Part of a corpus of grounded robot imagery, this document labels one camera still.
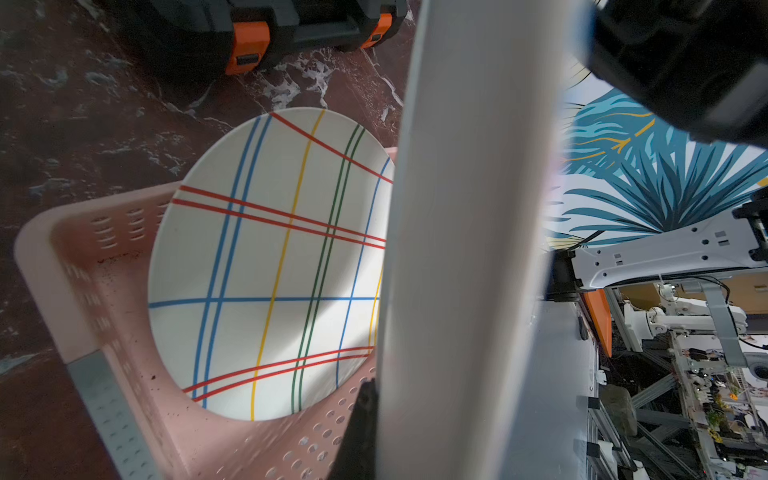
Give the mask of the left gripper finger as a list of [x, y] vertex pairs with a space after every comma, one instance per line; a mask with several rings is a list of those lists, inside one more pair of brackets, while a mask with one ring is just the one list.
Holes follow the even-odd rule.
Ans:
[[378, 391], [375, 380], [362, 383], [329, 480], [374, 480]]

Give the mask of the white plate coloured stripes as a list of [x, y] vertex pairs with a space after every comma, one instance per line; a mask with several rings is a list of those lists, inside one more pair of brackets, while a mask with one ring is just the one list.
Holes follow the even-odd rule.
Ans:
[[261, 115], [196, 162], [148, 278], [158, 354], [208, 412], [265, 422], [320, 403], [377, 344], [396, 163], [321, 108]]

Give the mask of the colourful speckled plate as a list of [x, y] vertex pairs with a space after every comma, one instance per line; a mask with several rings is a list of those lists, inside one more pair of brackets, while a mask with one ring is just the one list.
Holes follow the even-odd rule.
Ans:
[[565, 67], [589, 10], [421, 5], [382, 283], [380, 479], [502, 471], [549, 270]]

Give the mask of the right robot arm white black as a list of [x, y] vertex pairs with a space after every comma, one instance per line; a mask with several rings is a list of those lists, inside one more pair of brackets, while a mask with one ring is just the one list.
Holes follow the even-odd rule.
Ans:
[[584, 292], [658, 277], [761, 268], [767, 264], [767, 201], [748, 202], [675, 231], [554, 254], [544, 293], [573, 301]]

